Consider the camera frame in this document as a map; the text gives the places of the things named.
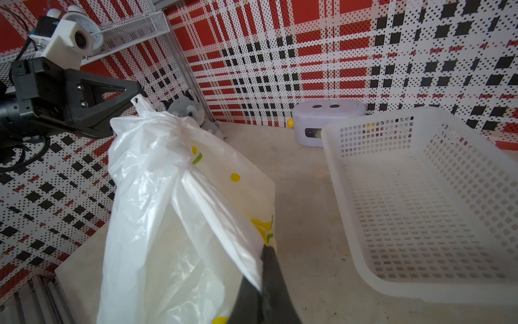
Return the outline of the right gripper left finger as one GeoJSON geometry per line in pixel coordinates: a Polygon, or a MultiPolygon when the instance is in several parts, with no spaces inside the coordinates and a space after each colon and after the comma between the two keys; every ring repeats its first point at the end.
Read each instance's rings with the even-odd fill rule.
{"type": "Polygon", "coordinates": [[[243,277],[236,303],[227,320],[227,324],[259,324],[262,322],[261,295],[259,291],[243,277]]]}

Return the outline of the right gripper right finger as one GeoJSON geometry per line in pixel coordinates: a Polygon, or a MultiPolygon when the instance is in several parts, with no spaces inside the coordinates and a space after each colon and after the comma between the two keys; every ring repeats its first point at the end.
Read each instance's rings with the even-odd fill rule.
{"type": "Polygon", "coordinates": [[[291,302],[281,267],[273,247],[264,246],[261,311],[263,323],[298,323],[301,320],[291,302]]]}

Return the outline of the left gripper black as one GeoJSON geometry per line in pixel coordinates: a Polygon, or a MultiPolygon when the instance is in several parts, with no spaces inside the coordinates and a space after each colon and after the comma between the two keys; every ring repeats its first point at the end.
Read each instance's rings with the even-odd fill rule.
{"type": "Polygon", "coordinates": [[[90,139],[110,137],[110,120],[142,92],[139,82],[64,71],[47,58],[14,61],[11,73],[15,93],[1,98],[1,135],[8,138],[54,135],[67,126],[90,139]]]}

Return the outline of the white plastic bag lemon print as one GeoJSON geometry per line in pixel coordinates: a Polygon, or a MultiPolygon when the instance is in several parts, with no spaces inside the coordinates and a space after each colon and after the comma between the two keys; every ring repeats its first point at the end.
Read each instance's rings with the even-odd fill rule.
{"type": "Polygon", "coordinates": [[[275,184],[189,117],[158,112],[111,120],[116,185],[98,323],[223,323],[243,279],[262,284],[274,236],[275,184]]]}

